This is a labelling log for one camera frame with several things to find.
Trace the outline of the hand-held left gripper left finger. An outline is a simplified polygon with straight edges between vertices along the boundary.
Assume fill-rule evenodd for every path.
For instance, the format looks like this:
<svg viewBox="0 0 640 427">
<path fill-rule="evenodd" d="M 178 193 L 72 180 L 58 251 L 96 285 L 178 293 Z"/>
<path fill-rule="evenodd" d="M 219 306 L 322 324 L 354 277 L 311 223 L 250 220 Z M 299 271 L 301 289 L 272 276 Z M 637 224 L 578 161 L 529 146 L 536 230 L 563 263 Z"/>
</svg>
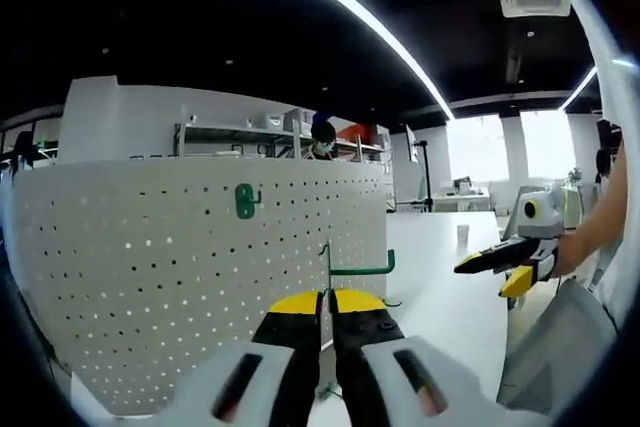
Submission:
<svg viewBox="0 0 640 427">
<path fill-rule="evenodd" d="M 323 294 L 268 308 L 253 338 L 221 347 L 179 384 L 174 426 L 304 426 L 319 383 Z"/>
</svg>

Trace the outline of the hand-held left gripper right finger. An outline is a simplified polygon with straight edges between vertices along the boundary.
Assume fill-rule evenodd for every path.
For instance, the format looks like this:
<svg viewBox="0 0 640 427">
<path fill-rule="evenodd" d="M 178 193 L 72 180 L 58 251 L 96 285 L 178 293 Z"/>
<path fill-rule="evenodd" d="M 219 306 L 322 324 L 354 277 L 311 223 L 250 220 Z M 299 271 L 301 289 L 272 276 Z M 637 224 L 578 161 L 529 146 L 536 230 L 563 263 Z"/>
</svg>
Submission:
<svg viewBox="0 0 640 427">
<path fill-rule="evenodd" d="M 498 406 L 478 378 L 418 336 L 407 337 L 379 298 L 329 294 L 336 378 L 354 426 L 496 426 Z"/>
</svg>

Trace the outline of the person's right hand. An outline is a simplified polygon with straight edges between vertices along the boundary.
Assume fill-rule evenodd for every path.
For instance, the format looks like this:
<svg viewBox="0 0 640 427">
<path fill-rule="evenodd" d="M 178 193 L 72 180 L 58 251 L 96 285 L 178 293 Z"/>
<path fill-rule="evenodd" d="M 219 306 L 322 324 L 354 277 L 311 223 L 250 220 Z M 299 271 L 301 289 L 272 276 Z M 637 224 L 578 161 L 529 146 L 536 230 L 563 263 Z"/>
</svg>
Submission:
<svg viewBox="0 0 640 427">
<path fill-rule="evenodd" d="M 593 253 L 593 244 L 589 236 L 576 229 L 563 235 L 558 242 L 554 277 L 569 275 L 574 272 Z"/>
</svg>

